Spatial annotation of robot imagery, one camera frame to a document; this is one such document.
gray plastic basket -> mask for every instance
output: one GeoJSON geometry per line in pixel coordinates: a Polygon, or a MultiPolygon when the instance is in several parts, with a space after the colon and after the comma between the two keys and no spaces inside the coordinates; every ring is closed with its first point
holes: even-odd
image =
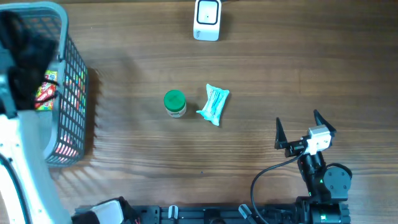
{"type": "Polygon", "coordinates": [[[39,112],[40,142],[49,166],[70,166],[83,157],[85,150],[88,75],[68,35],[68,15],[53,2],[0,5],[0,11],[5,10],[18,13],[27,28],[59,43],[48,69],[57,71],[60,96],[52,111],[39,112]]]}

green lid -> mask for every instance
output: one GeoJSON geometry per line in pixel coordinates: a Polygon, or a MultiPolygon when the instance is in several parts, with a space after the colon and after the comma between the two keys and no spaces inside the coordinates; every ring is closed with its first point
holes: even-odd
{"type": "Polygon", "coordinates": [[[164,96],[164,106],[171,112],[179,112],[185,106],[185,96],[180,90],[170,90],[164,96]]]}

white electronic device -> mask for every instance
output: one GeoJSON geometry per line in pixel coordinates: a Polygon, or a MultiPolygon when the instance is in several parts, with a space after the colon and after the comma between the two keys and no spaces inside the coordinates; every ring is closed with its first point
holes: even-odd
{"type": "Polygon", "coordinates": [[[216,41],[220,36],[221,1],[197,0],[193,18],[193,37],[196,40],[216,41]]]}

wooden tabletop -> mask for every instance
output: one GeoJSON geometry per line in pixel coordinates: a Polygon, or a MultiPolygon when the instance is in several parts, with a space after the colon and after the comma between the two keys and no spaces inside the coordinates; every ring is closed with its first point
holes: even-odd
{"type": "MultiPolygon", "coordinates": [[[[250,184],[287,159],[318,109],[336,129],[327,163],[354,174],[353,223],[398,218],[398,6],[358,1],[223,3],[217,42],[193,38],[191,2],[64,4],[90,67],[86,156],[52,172],[69,211],[123,196],[133,205],[250,203],[250,184]],[[220,127],[195,111],[206,84],[229,90],[220,127]],[[171,118],[163,97],[184,92],[171,118]]],[[[307,195],[297,164],[257,182],[257,203],[307,195]]]]}

small jar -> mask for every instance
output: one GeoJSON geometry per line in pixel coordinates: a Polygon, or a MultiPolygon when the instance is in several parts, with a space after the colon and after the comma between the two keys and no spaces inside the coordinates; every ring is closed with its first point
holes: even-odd
{"type": "Polygon", "coordinates": [[[180,90],[170,90],[164,96],[164,106],[173,118],[179,118],[187,111],[187,102],[180,90]]]}

